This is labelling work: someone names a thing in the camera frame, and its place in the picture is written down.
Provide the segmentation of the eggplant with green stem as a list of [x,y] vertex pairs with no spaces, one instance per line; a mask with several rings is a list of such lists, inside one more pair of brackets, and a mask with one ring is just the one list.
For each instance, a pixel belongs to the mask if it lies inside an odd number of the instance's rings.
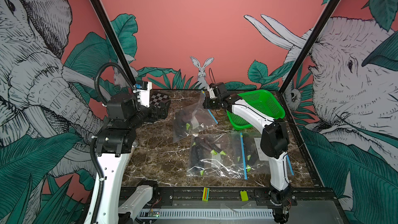
[[173,127],[176,132],[188,132],[192,129],[192,114],[183,110],[176,112]]

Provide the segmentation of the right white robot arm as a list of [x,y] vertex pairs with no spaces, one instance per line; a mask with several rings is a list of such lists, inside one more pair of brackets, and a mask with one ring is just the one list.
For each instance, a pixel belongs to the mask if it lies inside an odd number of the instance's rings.
[[250,106],[241,96],[228,91],[224,83],[207,86],[203,107],[225,109],[243,118],[262,134],[260,148],[269,160],[270,194],[279,201],[286,197],[290,186],[287,174],[289,137],[286,125]]

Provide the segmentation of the clear zip bag blue zipper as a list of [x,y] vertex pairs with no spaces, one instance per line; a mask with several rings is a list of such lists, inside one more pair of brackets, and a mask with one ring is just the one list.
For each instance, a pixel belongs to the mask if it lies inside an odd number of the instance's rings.
[[269,164],[269,157],[261,150],[260,142],[261,135],[259,133],[254,132],[241,132],[243,145],[252,145],[257,149],[257,153],[259,156],[258,168],[254,171],[250,171],[249,173],[246,171],[247,176],[257,176],[257,175],[270,175],[271,169]]

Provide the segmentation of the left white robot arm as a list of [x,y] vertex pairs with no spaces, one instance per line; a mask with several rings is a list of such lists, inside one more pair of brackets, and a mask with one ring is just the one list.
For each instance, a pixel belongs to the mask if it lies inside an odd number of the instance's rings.
[[144,180],[123,203],[119,202],[123,174],[136,147],[136,131],[145,122],[168,116],[171,99],[161,93],[139,91],[140,109],[133,94],[120,93],[105,102],[108,119],[92,137],[90,156],[97,172],[86,224],[131,224],[146,206],[161,200],[155,180]]

